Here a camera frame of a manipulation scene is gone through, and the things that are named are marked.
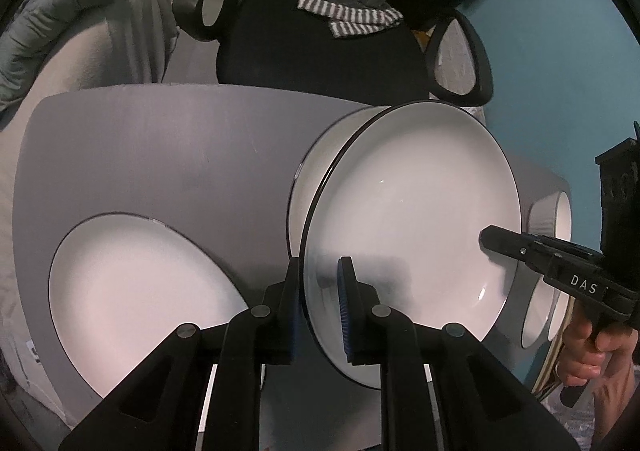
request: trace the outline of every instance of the pillow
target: pillow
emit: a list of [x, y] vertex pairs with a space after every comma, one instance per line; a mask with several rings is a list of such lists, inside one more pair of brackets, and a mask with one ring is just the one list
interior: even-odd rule
[[114, 0], [37, 0], [0, 37], [0, 112], [20, 104], [56, 40], [83, 10]]

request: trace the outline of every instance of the blue wall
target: blue wall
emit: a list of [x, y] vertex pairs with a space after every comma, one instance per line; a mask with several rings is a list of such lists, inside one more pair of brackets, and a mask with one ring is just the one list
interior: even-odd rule
[[489, 129], [564, 177], [576, 243], [600, 244], [594, 157], [640, 120], [640, 46], [610, 0], [474, 0], [461, 7], [494, 73]]

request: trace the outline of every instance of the gray table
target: gray table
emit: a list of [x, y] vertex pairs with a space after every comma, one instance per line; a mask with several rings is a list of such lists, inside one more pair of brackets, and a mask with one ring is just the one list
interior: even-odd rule
[[[281, 90], [186, 84], [100, 88], [38, 105], [15, 183], [15, 264], [34, 344], [71, 422], [100, 397], [66, 357], [50, 319], [49, 267], [66, 233], [104, 212], [156, 218], [202, 247], [247, 303], [257, 304], [267, 285], [284, 278], [287, 203], [300, 162], [327, 127], [363, 107]], [[510, 162], [523, 168], [514, 168], [523, 214], [533, 200], [568, 190], [546, 170], [517, 157]], [[527, 299], [535, 281], [520, 281], [514, 296]], [[503, 326], [514, 324], [521, 302], [510, 298]], [[261, 443], [271, 451], [378, 444], [379, 391], [338, 374], [306, 323], [300, 327], [295, 365], [268, 370]], [[497, 340], [507, 361], [518, 354]]]

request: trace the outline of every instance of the hand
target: hand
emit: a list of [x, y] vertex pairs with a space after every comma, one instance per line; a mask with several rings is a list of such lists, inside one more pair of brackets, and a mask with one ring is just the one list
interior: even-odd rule
[[[588, 339], [591, 330], [591, 322], [582, 305], [576, 302], [571, 323], [562, 333], [564, 348], [558, 358], [558, 376], [565, 386], [583, 386], [588, 380], [598, 379], [597, 387], [602, 387], [631, 365], [638, 331], [613, 323], [598, 334], [594, 344]], [[611, 352], [611, 360], [604, 375], [600, 376], [606, 352]]]

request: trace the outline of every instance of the metal screw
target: metal screw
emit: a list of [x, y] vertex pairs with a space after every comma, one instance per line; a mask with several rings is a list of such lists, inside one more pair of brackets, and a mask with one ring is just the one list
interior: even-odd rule
[[271, 313], [271, 309], [267, 305], [254, 306], [251, 309], [251, 315], [254, 317], [267, 317]]
[[194, 333], [196, 333], [196, 325], [185, 323], [184, 325], [178, 326], [175, 333], [180, 339], [189, 339], [194, 335]]
[[452, 337], [462, 337], [465, 334], [465, 327], [459, 323], [449, 323], [444, 329]]
[[371, 309], [371, 313], [375, 317], [389, 317], [391, 315], [391, 309], [387, 305], [375, 305]]

